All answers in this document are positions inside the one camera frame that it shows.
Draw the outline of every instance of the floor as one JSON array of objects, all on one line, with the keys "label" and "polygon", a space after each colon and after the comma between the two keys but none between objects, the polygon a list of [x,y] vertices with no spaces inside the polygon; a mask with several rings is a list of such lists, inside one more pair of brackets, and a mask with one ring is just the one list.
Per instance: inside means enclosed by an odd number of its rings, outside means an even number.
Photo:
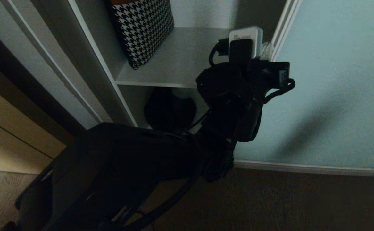
[{"label": "floor", "polygon": [[[17,219],[14,200],[33,178],[0,172],[0,227]],[[142,210],[154,208],[183,183],[162,183]],[[374,177],[233,169],[214,183],[200,180],[155,228],[374,230]]]}]

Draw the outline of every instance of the white shelf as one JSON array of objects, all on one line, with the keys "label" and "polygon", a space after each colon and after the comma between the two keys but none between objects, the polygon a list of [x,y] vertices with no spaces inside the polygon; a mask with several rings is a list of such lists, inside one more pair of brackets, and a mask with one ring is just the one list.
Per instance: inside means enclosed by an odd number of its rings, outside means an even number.
[{"label": "white shelf", "polygon": [[[214,44],[228,37],[230,29],[174,28],[151,59],[138,70],[126,63],[116,78],[119,85],[196,88],[195,79],[209,68],[208,56]],[[214,62],[228,57],[214,56]]]}]

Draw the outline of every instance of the black and white pillow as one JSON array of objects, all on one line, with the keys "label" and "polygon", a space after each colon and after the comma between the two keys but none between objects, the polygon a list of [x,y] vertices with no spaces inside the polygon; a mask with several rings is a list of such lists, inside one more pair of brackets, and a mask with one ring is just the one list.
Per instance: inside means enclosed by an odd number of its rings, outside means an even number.
[{"label": "black and white pillow", "polygon": [[174,28],[170,0],[111,5],[110,18],[131,67],[145,64]]}]

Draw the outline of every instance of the white bookshelf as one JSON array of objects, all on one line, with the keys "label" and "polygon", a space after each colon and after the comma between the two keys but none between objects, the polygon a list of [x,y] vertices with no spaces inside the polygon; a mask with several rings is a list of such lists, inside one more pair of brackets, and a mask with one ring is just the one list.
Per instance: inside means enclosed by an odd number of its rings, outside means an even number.
[{"label": "white bookshelf", "polygon": [[[138,127],[148,127],[143,108],[153,87],[172,87],[176,95],[192,97],[197,105],[195,120],[201,117],[207,106],[196,90],[195,79],[210,67],[208,57],[216,41],[227,38],[236,26],[237,12],[252,17],[252,9],[241,0],[171,0],[174,29],[151,59],[134,70],[118,44],[102,2],[68,2],[129,117]],[[253,25],[260,23],[263,22],[254,21]],[[226,56],[214,57],[215,63],[226,61]]]}]

